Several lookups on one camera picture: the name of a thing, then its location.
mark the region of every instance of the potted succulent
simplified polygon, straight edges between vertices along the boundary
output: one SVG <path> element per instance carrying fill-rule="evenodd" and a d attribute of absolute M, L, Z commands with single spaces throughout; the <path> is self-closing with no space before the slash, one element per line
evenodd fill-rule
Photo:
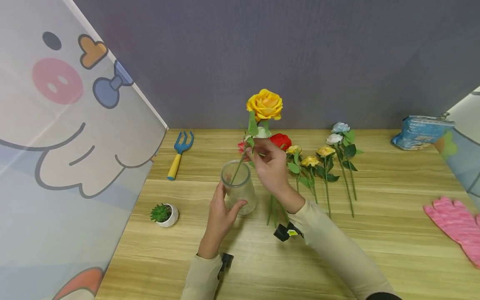
<path fill-rule="evenodd" d="M 161 227 L 170 227 L 179 218 L 179 211 L 171 204 L 156 205 L 150 214 L 150 219 Z"/>

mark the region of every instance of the wooden table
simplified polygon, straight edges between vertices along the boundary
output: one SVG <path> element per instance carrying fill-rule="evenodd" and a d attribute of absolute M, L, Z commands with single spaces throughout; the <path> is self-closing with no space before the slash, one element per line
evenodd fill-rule
<path fill-rule="evenodd" d="M 350 214 L 343 178 L 332 183 L 334 222 L 381 267 L 398 294 L 410 300 L 478 299 L 480 270 L 425 215 L 422 206 L 440 195 L 472 201 L 436 150 L 405 152 L 391 146 L 397 131 L 357 130 L 365 153 L 353 159 L 358 201 Z M 179 299 L 192 257 L 205 230 L 208 204 L 223 165 L 238 159 L 241 131 L 194 130 L 193 148 L 182 158 L 177 180 L 166 179 L 179 130 L 169 130 L 133 209 L 96 299 Z M 327 130 L 283 130 L 304 155 L 324 145 Z M 340 175 L 337 166 L 334 173 Z M 221 251 L 235 256 L 219 300 L 351 299 L 352 295 L 302 238 L 280 242 L 266 226 L 269 194 L 256 175 L 259 203 L 239 217 Z M 325 190 L 317 179 L 325 209 Z M 307 199 L 312 194 L 302 187 Z M 150 221 L 152 207 L 171 203 L 180 218 L 171 228 Z"/>

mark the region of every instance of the person's right hand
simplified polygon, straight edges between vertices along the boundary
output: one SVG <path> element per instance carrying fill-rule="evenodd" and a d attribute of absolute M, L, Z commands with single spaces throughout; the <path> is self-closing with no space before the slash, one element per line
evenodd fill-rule
<path fill-rule="evenodd" d="M 254 141 L 253 153 L 250 147 L 245 151 L 255 164 L 260 182 L 269 192 L 278 197 L 285 189 L 290 188 L 287 178 L 287 155 L 269 139 L 254 139 Z"/>

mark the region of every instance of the pig's eye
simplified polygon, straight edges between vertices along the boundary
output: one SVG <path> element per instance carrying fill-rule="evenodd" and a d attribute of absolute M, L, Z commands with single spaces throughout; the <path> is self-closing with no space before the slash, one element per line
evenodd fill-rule
<path fill-rule="evenodd" d="M 43 42 L 45 43 L 45 45 L 47 45 L 50 49 L 52 50 L 60 50 L 61 48 L 61 42 L 60 42 L 60 39 L 58 38 L 58 36 L 56 36 L 55 34 L 49 32 L 49 31 L 46 31 L 43 33 Z"/>

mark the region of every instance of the package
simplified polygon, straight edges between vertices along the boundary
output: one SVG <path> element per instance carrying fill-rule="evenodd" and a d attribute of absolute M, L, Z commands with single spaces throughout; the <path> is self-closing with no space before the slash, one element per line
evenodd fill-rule
<path fill-rule="evenodd" d="M 455 126 L 447 120 L 448 113 L 441 117 L 408 116 L 403 119 L 402 132 L 392 139 L 392 144 L 403 150 L 420 150 L 435 143 Z"/>

